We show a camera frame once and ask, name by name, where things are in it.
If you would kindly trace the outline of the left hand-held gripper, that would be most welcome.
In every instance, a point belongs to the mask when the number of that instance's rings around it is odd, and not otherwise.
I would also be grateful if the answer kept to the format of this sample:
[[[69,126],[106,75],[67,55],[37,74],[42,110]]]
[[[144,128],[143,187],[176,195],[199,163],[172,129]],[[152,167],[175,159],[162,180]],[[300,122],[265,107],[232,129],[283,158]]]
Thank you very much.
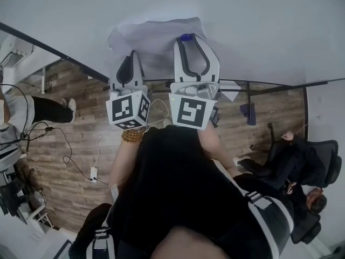
[[[136,51],[132,51],[129,56],[122,56],[112,65],[109,78],[111,90],[109,100],[106,101],[110,125],[121,130],[147,125],[151,101],[147,96],[147,86],[142,85],[143,77],[141,59]]]

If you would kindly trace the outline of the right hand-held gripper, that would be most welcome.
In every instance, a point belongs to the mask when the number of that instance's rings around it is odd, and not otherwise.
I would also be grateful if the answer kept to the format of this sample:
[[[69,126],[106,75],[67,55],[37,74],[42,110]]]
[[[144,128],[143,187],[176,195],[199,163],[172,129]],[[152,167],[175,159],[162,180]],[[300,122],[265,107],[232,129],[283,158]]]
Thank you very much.
[[[169,94],[172,123],[177,126],[204,130],[210,121],[217,127],[218,108],[215,106],[220,95],[220,62],[211,46],[198,35],[194,35],[196,71],[189,67],[187,49],[180,38],[174,43],[175,83],[170,85]]]

